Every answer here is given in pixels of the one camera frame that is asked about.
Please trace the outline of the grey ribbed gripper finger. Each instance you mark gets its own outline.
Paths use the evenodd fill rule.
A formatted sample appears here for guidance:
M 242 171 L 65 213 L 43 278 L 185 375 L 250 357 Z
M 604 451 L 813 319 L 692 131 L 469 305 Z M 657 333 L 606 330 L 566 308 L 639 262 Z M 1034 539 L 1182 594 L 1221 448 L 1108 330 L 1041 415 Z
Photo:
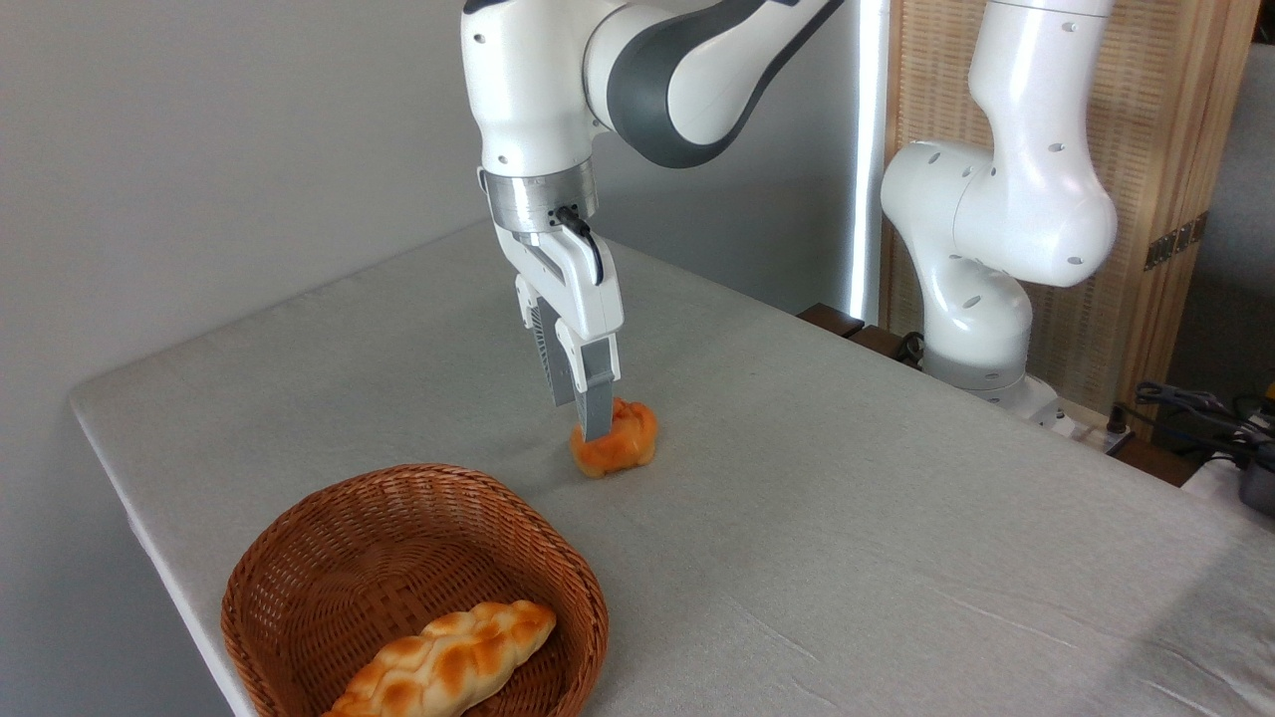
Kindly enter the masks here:
M 542 299 L 539 292 L 524 276 L 515 278 L 515 290 L 520 302 L 524 327 L 532 332 L 541 365 L 544 370 L 555 404 L 567 404 L 575 401 L 575 385 L 566 350 L 556 336 L 558 313 Z
M 581 440 L 595 441 L 612 431 L 615 381 L 621 378 L 618 336 L 609 333 L 601 339 L 586 341 L 565 319 L 557 319 L 555 333 L 565 353 L 570 398 L 578 404 Z

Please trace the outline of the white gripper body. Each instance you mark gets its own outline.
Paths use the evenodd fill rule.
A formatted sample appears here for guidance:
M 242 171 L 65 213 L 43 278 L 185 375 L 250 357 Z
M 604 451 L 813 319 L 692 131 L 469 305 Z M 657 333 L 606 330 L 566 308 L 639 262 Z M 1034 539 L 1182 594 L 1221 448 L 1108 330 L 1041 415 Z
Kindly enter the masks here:
M 555 217 L 548 232 L 519 233 L 499 225 L 495 232 L 516 277 L 524 276 L 583 339 L 601 339 L 623 325 L 615 259 L 586 221 Z

